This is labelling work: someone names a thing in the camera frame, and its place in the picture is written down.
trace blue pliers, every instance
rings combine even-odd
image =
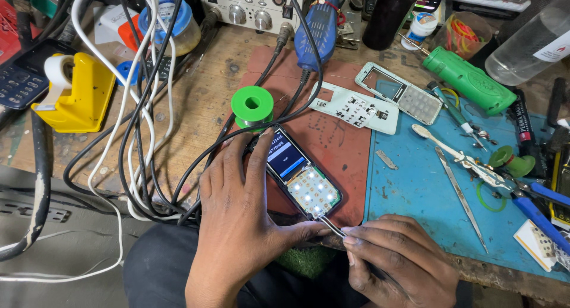
[[[548,238],[552,239],[557,246],[564,250],[567,254],[570,254],[570,244],[560,232],[552,225],[550,220],[545,217],[542,212],[536,207],[532,202],[531,197],[542,198],[545,201],[557,203],[563,207],[570,207],[570,198],[556,193],[548,188],[541,186],[540,184],[533,182],[531,184],[526,184],[522,181],[513,179],[509,174],[503,174],[503,178],[507,181],[513,182],[514,186],[508,191],[508,189],[500,189],[498,192],[505,195],[505,192],[509,192],[512,196],[512,203],[514,203],[527,218],[544,232]]]

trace keypad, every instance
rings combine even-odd
[[[12,65],[0,72],[0,104],[23,109],[42,94],[48,85],[47,78]]]

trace circuit board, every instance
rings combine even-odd
[[[303,169],[287,183],[289,193],[295,201],[314,218],[324,216],[340,201],[340,194],[323,173],[314,167]]]

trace yellow tape dispenser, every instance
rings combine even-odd
[[[50,92],[32,109],[59,133],[97,132],[115,85],[115,75],[95,57],[55,54],[44,64]]]

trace wooden desk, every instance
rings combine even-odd
[[[274,46],[275,35],[258,35],[251,29],[223,26],[206,52],[202,62],[192,76],[182,75],[174,86],[175,129],[168,144],[156,153],[156,165],[161,188],[170,197],[178,184],[180,176],[188,166],[207,149],[218,136],[223,120],[229,110],[229,101],[238,90],[239,80],[246,71],[247,62],[254,47],[259,45]],[[116,44],[104,44],[108,53]],[[287,48],[293,49],[289,42]],[[121,57],[111,57],[111,61],[123,61]],[[391,49],[378,52],[361,45],[359,50],[335,50],[333,59],[364,65],[368,61],[388,68],[393,73],[409,80],[417,86],[425,86],[433,77],[421,67],[424,57],[403,49],[399,42],[394,42]],[[567,73],[562,64],[541,73],[520,87],[527,95],[527,105],[531,112],[546,113],[553,80]],[[110,101],[104,128],[114,126],[117,119],[122,91],[115,93]],[[132,100],[127,111],[134,109]],[[155,105],[155,129],[157,136],[165,133],[168,127],[167,100],[162,99]],[[561,116],[570,112],[564,108]],[[118,177],[118,146],[125,126],[119,130],[107,159],[94,179],[94,185],[113,193],[122,193]],[[143,134],[148,134],[145,125]],[[53,133],[53,176],[61,179],[63,170],[69,161],[99,133],[60,134]],[[75,167],[72,173],[74,182],[85,185],[89,173],[94,168],[107,140],[96,145]],[[0,164],[12,166],[29,172],[34,171],[33,143],[31,134],[30,111],[19,121],[0,132]],[[192,203],[197,187],[197,175],[203,169],[203,163],[186,181],[182,190],[183,198]],[[570,304],[570,285],[545,277],[522,273],[478,260],[450,255],[450,259],[459,269],[462,279],[514,291],[525,296],[546,301]]]

